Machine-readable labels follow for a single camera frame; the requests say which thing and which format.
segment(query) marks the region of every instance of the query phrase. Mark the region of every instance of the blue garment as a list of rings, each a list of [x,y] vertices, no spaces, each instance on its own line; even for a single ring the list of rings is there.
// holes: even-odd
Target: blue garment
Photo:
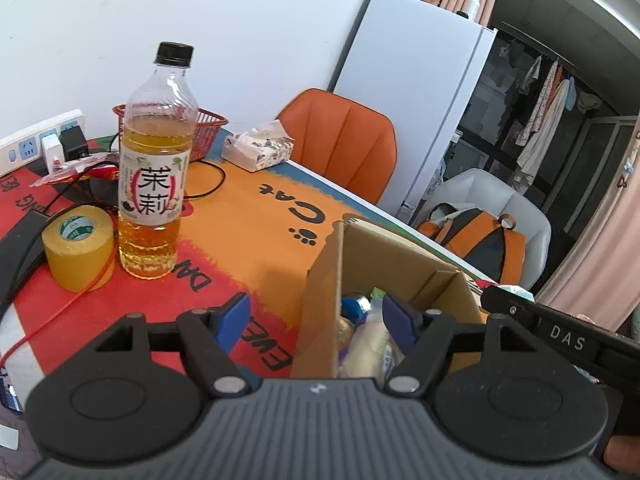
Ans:
[[[577,99],[577,95],[575,93],[574,76],[571,76],[571,79],[569,79],[569,93],[566,95],[566,101],[564,102],[564,107],[569,111],[573,110],[576,99]]]

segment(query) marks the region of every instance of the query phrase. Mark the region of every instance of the power strip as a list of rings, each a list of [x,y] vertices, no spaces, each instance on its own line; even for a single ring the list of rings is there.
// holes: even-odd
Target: power strip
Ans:
[[[80,126],[84,131],[84,115],[77,108],[0,139],[0,176],[5,176],[42,156],[43,137],[60,137],[60,132],[73,126]]]

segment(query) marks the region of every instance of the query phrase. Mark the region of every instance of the refrigerator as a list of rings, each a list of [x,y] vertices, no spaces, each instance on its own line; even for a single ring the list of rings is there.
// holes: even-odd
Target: refrigerator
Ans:
[[[478,82],[495,30],[421,0],[371,0],[334,93],[386,115],[396,170],[377,206],[414,214]]]

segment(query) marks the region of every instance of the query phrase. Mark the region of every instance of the yellow tape roll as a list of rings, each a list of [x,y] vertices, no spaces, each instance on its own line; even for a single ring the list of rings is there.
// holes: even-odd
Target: yellow tape roll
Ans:
[[[49,269],[56,283],[78,292],[94,279],[113,250],[113,222],[98,207],[81,205],[56,218],[42,232]],[[91,290],[113,274],[114,262]]]

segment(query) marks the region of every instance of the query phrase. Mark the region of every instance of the gray chair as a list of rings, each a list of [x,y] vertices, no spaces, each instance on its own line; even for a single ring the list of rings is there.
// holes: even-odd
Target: gray chair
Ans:
[[[467,170],[440,184],[413,222],[428,220],[429,213],[443,202],[473,203],[496,218],[503,213],[516,219],[516,231],[525,235],[524,264],[520,286],[530,288],[542,274],[551,240],[551,224],[545,214],[499,178],[483,170]]]

